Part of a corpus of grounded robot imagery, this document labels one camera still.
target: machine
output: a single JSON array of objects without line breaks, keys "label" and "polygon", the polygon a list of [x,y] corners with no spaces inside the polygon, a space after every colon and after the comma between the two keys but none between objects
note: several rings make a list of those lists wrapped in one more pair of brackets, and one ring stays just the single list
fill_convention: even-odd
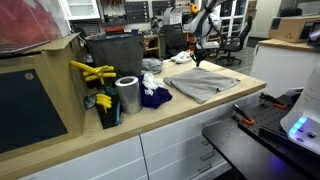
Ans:
[{"label": "machine", "polygon": [[320,63],[280,124],[292,142],[320,155]]},{"label": "machine", "polygon": [[207,57],[207,50],[219,49],[219,44],[215,41],[208,42],[209,35],[218,34],[223,43],[220,33],[221,18],[215,16],[212,12],[218,5],[233,0],[208,0],[207,4],[203,1],[202,9],[190,23],[190,32],[196,39],[195,58],[197,67],[200,62]]},{"label": "machine", "polygon": [[170,7],[163,13],[163,24],[178,24],[182,22],[182,9]]},{"label": "machine", "polygon": [[313,22],[320,16],[294,16],[274,18],[269,37],[292,43],[307,42]]}]

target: floor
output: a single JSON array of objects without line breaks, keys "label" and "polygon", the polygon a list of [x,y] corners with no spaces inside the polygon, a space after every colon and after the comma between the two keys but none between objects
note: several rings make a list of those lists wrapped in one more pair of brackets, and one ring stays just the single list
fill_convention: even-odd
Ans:
[{"label": "floor", "polygon": [[[242,60],[242,63],[239,65],[237,62],[234,64],[228,66],[227,65],[227,60],[221,61],[218,63],[220,66],[224,66],[226,68],[232,69],[234,71],[237,71],[239,73],[245,74],[250,76],[251,68],[252,68],[252,63],[254,59],[254,48],[255,46],[259,43],[259,41],[266,40],[266,38],[254,38],[250,37],[247,42],[247,47],[242,49],[239,52],[231,53],[232,56],[237,57],[238,59]],[[209,61],[211,63],[216,64],[216,58],[213,57],[208,57],[206,61]]]},{"label": "floor", "polygon": [[[242,60],[242,63],[240,65],[238,62],[235,62],[232,65],[227,66],[226,65],[227,60],[223,60],[223,61],[219,62],[218,65],[224,66],[226,68],[232,69],[232,70],[237,71],[242,74],[250,75],[252,63],[253,63],[253,58],[254,58],[253,52],[254,52],[254,48],[246,47],[246,48],[242,49],[242,51],[240,51],[240,52],[232,53],[231,54],[232,56],[235,56],[238,59]],[[206,61],[209,61],[211,63],[216,64],[216,58],[208,57],[206,59]]]}]

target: roll of tape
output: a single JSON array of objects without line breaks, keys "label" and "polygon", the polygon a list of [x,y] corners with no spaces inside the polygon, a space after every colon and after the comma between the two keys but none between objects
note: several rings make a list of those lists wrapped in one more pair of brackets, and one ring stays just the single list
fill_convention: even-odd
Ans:
[{"label": "roll of tape", "polygon": [[116,81],[120,104],[125,114],[135,114],[142,109],[139,80],[128,76]]}]

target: navy blue cloth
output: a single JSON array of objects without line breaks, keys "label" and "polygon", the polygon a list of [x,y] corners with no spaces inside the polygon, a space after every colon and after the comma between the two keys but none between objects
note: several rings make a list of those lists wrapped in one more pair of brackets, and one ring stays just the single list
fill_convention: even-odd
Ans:
[{"label": "navy blue cloth", "polygon": [[148,88],[142,83],[144,75],[138,75],[137,78],[139,79],[141,103],[143,107],[157,109],[161,104],[172,99],[172,95],[169,93],[169,91],[161,87],[158,87],[156,90],[152,90],[152,96],[146,94],[145,90]]}]

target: black monitor screen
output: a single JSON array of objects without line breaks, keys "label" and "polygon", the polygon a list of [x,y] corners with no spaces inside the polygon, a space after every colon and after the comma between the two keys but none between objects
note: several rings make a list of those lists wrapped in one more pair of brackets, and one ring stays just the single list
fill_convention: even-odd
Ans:
[{"label": "black monitor screen", "polygon": [[309,35],[309,41],[320,42],[320,21],[316,21]]}]

